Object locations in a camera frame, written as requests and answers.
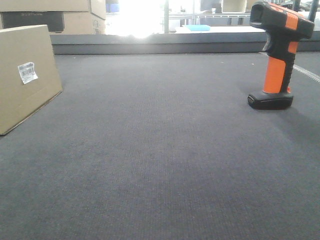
scanner base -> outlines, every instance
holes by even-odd
[[[253,109],[283,110],[291,106],[294,96],[289,92],[266,93],[263,91],[252,92],[248,96],[248,104]]]

sunlight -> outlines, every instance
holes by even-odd
[[[145,38],[162,31],[163,12],[159,11],[164,0],[119,0],[119,35]]]

dark carpet floor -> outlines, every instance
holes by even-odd
[[[320,84],[254,110],[267,61],[57,55],[64,91],[0,138],[0,239],[319,240]]]

barcode label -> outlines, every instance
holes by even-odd
[[[24,84],[38,79],[38,76],[35,72],[35,64],[33,62],[27,62],[23,65],[18,66],[18,70],[21,80]]]

barcode scanner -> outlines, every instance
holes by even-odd
[[[311,38],[315,24],[293,10],[257,1],[251,9],[250,25],[266,31],[263,51],[269,60],[263,90],[250,93],[248,103],[254,109],[286,109],[294,98],[289,83],[298,42]]]

